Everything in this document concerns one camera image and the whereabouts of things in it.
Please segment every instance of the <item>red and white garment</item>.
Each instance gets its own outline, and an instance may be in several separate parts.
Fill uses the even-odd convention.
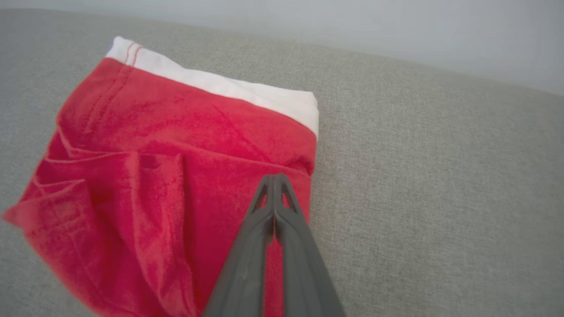
[[[265,174],[286,174],[309,218],[312,93],[184,69],[117,37],[63,105],[4,219],[102,316],[199,316]],[[283,315],[268,249],[265,315]]]

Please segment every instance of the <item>red fabric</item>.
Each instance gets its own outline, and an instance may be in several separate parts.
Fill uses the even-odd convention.
[[[98,314],[198,316],[265,174],[286,174],[309,217],[315,146],[291,118],[105,58],[4,219]],[[271,244],[269,317],[281,257]]]

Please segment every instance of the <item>white wall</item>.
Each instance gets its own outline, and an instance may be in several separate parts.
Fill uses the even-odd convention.
[[[238,30],[564,95],[564,0],[2,0]]]

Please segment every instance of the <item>white cloth edge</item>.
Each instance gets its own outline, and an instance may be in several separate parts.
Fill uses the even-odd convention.
[[[313,93],[309,91],[278,88],[185,69],[166,56],[147,50],[134,41],[120,36],[114,38],[113,46],[106,57],[215,95],[241,99],[281,113],[303,124],[315,134],[316,138],[318,137],[318,103]]]

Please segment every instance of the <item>folded red garment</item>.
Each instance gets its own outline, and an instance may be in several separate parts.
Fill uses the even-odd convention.
[[[4,219],[102,316],[199,316],[265,174],[286,174],[306,219],[318,130],[312,93],[184,69],[133,41],[63,105]],[[265,315],[283,315],[269,246]]]

